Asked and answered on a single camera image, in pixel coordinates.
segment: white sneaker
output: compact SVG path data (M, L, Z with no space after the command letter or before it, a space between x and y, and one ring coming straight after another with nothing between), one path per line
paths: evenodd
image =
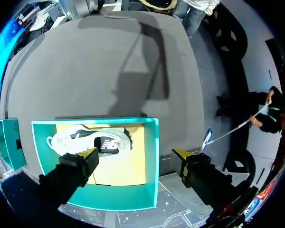
M60 156L69 153L76 154L82 151L98 148L98 151L116 150L116 154L99 153L99 159L114 156L126 156L131 150L131 139L126 135L124 127L106 127L92 131L83 125L73 125L47 138L48 146ZM95 139L107 138L101 144L95 145Z

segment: black jacket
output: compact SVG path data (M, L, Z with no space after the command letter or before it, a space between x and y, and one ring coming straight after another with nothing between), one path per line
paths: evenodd
M281 114L284 112L284 101L281 92L275 87L271 87L274 94L271 98L272 103L268 106L268 115L259 114L256 119L262 122L260 129L263 132L277 133L281 130ZM259 93L258 102L264 105L267 93Z

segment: jeans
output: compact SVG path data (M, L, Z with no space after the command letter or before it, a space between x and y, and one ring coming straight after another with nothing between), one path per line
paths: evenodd
M178 0L173 15L182 19L182 25L184 26L186 33L190 38L193 36L196 30L198 30L200 23L205 17L206 13L188 5L182 0Z

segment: gray table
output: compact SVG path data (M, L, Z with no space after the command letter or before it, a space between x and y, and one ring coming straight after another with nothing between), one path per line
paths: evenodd
M67 22L8 64L0 117L18 118L28 171L41 169L31 121L148 115L160 120L160 155L195 151L204 135L200 77L189 40L172 17L114 12Z

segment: white floor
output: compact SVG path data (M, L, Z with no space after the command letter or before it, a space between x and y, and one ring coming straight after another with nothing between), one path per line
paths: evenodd
M231 130L231 121L226 117L215 117L218 103L216 96L228 94L228 85L224 67L217 53L205 24L190 39L191 46L199 68L204 102L205 132L211 128L213 139ZM230 137L227 136L211 145L204 151L212 158L212 164L221 170L229 152Z

